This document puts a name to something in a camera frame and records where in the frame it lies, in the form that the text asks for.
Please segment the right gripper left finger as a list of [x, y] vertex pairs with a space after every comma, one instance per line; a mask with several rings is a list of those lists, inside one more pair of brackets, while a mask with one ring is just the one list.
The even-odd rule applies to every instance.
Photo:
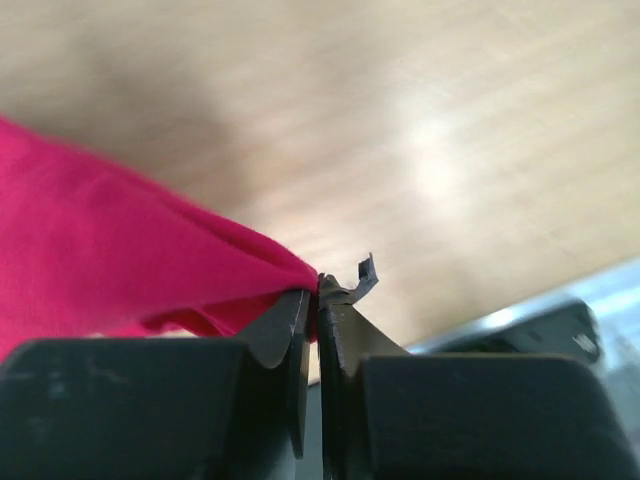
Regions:
[[310, 296], [231, 338], [31, 341], [1, 367], [5, 479], [291, 479]]

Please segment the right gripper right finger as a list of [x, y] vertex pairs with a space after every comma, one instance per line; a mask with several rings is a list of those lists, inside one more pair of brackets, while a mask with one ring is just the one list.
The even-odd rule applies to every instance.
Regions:
[[469, 332], [418, 354], [319, 278], [323, 475], [327, 479], [635, 479], [639, 460], [595, 373], [596, 319], [581, 300]]

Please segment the magenta t-shirt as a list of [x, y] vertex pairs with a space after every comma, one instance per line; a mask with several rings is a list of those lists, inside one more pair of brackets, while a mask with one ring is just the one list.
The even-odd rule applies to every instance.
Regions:
[[38, 338], [231, 336], [316, 271], [105, 158], [1, 124], [1, 351]]

